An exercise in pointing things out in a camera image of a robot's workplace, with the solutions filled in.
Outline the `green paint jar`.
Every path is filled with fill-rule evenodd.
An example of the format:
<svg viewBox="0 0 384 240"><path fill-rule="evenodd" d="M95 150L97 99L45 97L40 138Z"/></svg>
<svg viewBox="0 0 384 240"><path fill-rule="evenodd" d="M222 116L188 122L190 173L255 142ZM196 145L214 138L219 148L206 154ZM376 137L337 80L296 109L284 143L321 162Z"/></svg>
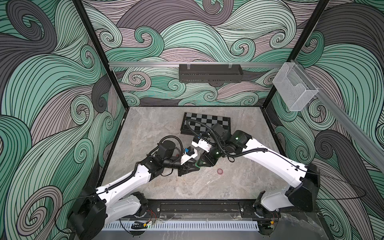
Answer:
<svg viewBox="0 0 384 240"><path fill-rule="evenodd" d="M195 163L195 165L197 166L197 167L202 167L203 165L204 165L204 161L202 160L202 158L199 158L197 161L196 161L196 163Z"/></svg>

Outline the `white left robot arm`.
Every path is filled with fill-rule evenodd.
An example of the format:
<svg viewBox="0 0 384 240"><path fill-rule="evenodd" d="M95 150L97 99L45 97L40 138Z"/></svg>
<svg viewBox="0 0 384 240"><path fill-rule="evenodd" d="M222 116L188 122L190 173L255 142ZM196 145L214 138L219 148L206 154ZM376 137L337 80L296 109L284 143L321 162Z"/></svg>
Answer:
<svg viewBox="0 0 384 240"><path fill-rule="evenodd" d="M181 147L179 156L174 156L176 145L166 136L142 161L136 162L133 171L123 177L100 186L86 187L75 198L68 220L80 240L93 239L104 227L121 217L147 212L147 200L135 189L160 176L164 169L176 169L180 176L198 171L195 157L201 139L195 137L188 148Z"/></svg>

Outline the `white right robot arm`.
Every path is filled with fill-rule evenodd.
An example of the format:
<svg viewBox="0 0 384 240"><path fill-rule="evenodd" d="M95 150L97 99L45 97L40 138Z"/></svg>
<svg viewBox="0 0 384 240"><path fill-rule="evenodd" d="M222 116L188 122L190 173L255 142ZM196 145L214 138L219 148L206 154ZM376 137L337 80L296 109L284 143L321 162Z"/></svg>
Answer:
<svg viewBox="0 0 384 240"><path fill-rule="evenodd" d="M296 207L306 212L315 208L320 189L320 176L314 164L304 165L265 147L258 140L243 131L233 134L225 130L207 132L213 143L195 135L192 146L204 150L200 167L215 165L220 157L245 157L282 178L287 186L272 192L262 192L256 205L273 212L287 207Z"/></svg>

